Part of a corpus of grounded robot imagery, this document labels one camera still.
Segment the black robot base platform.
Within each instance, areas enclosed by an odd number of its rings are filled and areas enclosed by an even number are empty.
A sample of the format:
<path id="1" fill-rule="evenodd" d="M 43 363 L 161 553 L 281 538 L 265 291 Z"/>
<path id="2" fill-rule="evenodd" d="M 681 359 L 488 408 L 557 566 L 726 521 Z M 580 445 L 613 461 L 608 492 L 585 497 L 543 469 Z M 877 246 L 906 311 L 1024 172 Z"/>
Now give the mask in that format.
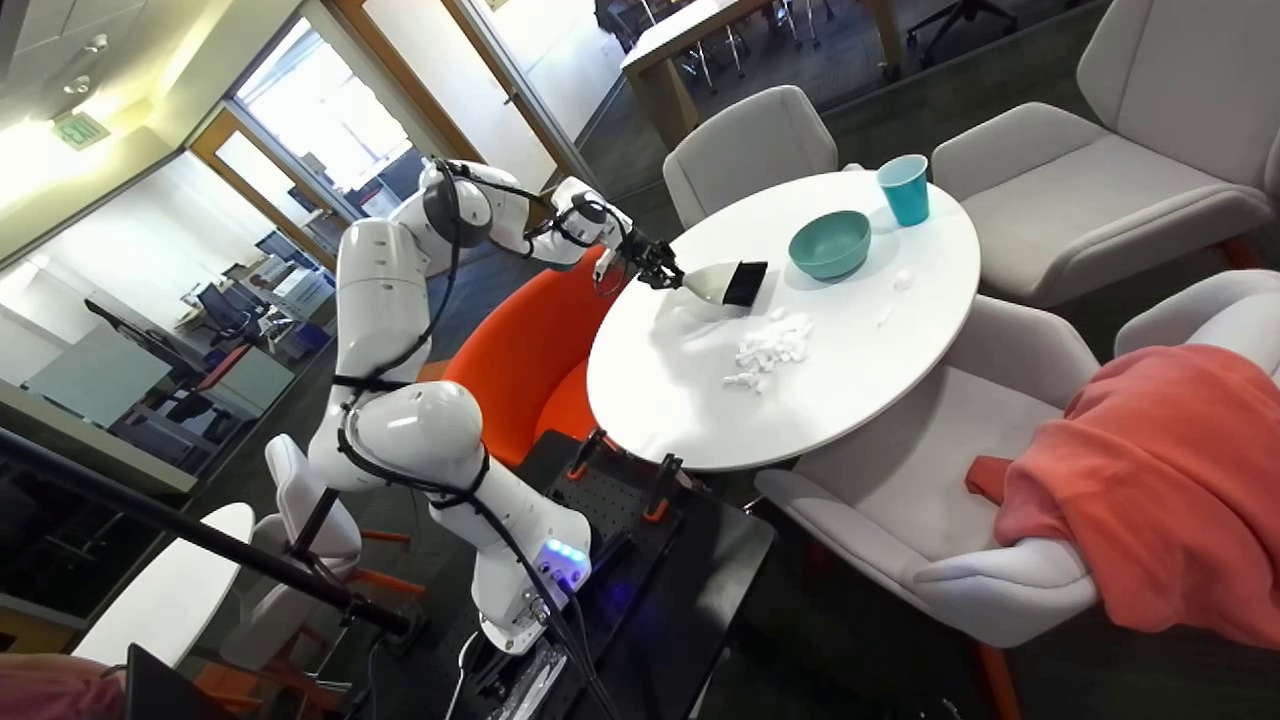
<path id="1" fill-rule="evenodd" d="M 605 542 L 597 577 L 564 610 L 576 641 L 549 632 L 528 657 L 496 652 L 443 582 L 429 629 L 389 647 L 365 677 L 360 720 L 687 720 L 774 534 L 704 485 L 643 525 L 655 464 L 599 445 L 564 481 L 576 442 L 549 433 L 519 464 L 540 492 L 580 510 Z"/>

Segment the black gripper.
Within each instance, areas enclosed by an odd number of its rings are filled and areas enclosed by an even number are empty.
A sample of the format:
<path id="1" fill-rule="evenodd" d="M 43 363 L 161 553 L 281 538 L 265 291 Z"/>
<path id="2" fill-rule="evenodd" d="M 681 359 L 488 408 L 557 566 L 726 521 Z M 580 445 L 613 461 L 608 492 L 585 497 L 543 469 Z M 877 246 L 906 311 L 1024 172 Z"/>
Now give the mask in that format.
<path id="1" fill-rule="evenodd" d="M 631 269 L 649 288 L 681 288 L 683 271 L 677 253 L 664 239 L 649 239 L 643 231 L 627 231 L 617 257 Z"/>

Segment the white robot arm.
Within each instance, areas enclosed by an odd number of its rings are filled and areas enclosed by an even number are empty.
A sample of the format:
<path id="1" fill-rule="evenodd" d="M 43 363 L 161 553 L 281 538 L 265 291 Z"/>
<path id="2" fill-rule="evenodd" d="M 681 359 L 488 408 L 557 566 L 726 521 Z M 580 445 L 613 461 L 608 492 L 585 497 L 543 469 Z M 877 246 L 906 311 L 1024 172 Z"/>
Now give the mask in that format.
<path id="1" fill-rule="evenodd" d="M 592 184 L 550 192 L 475 162 L 436 162 L 421 184 L 422 230 L 465 253 L 496 246 L 549 271 L 585 269 L 597 285 L 625 269 L 652 288 L 683 271 L 666 246 Z M 356 220 L 336 253 L 336 370 L 306 445 L 289 433 L 265 445 L 276 500 L 313 500 L 293 521 L 327 521 L 316 500 L 347 489 L 411 489 L 438 527 L 471 547 L 475 623 L 493 647 L 523 657 L 592 577 L 592 525 L 528 489 L 484 442 L 493 411 L 461 381 L 421 381 L 436 315 L 429 250 L 402 220 Z"/>

